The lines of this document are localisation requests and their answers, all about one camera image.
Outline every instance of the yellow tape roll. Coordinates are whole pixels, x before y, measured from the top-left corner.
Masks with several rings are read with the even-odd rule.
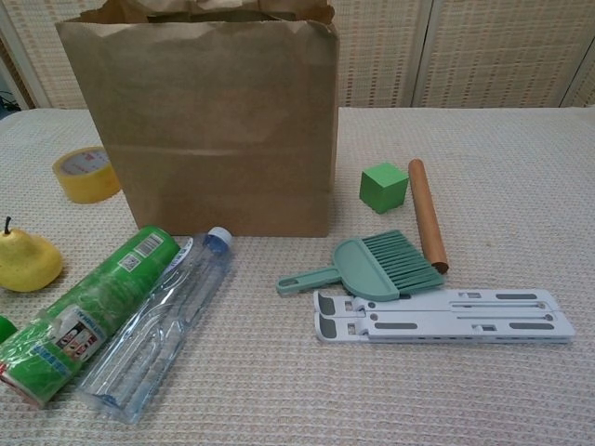
[[[66,196],[75,203],[97,203],[120,190],[108,154],[101,146],[67,153],[52,168]]]

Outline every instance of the pear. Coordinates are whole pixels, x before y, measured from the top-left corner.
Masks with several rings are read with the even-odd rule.
[[[11,291],[40,290],[62,271],[62,256],[56,247],[24,230],[9,230],[7,217],[0,233],[0,286]]]

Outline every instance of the dustpan handle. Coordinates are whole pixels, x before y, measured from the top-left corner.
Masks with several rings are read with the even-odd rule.
[[[277,291],[281,295],[286,295],[340,281],[341,275],[338,270],[334,267],[328,267],[302,272],[294,276],[284,276],[277,282]]]

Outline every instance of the paper bag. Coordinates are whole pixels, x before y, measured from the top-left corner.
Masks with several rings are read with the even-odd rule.
[[[109,0],[56,25],[140,227],[327,235],[332,17],[326,0]]]

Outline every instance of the bottle cap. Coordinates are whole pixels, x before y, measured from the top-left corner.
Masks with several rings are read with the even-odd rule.
[[[15,327],[8,319],[0,316],[0,344],[9,339],[9,337],[16,332],[17,327]]]
[[[212,230],[208,232],[208,235],[213,235],[221,239],[223,242],[225,242],[225,244],[228,245],[229,248],[231,248],[231,239],[233,239],[233,237],[231,236],[230,232],[225,228],[222,228],[221,226],[215,226]]]

